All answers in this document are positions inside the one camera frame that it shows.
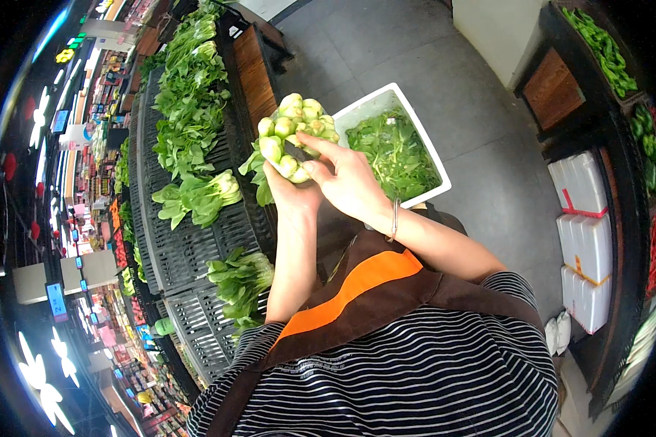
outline person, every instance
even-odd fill
[[[529,283],[463,233],[394,208],[362,153],[297,136],[322,154],[303,163],[313,186],[263,167],[278,213],[266,323],[197,398],[190,435],[550,435],[557,380]],[[323,197],[374,231],[317,287]]]

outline woman's right hand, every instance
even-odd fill
[[[333,164],[335,174],[321,161],[306,161],[302,164],[333,206],[372,227],[382,216],[391,218],[391,201],[374,178],[364,153],[303,132],[297,132],[297,138],[320,152],[322,161]]]

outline hand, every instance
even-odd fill
[[[321,161],[330,162],[335,167],[335,174],[332,174],[323,162],[307,161],[302,164],[333,206],[370,226],[382,216],[391,218],[391,201],[374,178],[364,153],[303,132],[297,132],[297,138],[320,152]]]
[[[278,213],[287,218],[309,217],[316,219],[318,207],[323,201],[321,190],[317,184],[306,184],[308,187],[299,188],[275,170],[271,163],[265,161],[262,166],[265,170],[267,183],[270,186],[272,197],[275,199]]]

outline orange apron stripe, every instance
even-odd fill
[[[272,347],[284,337],[312,331],[333,322],[360,294],[391,280],[415,275],[421,268],[422,264],[408,249],[402,254],[381,252],[365,259],[350,271],[335,297],[294,314]]]

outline woman's left hand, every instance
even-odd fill
[[[263,165],[267,183],[270,185],[272,197],[275,199],[277,211],[288,219],[293,217],[316,218],[318,207],[323,201],[323,193],[315,182],[307,183],[308,187],[299,188],[284,179],[280,173],[265,161]]]

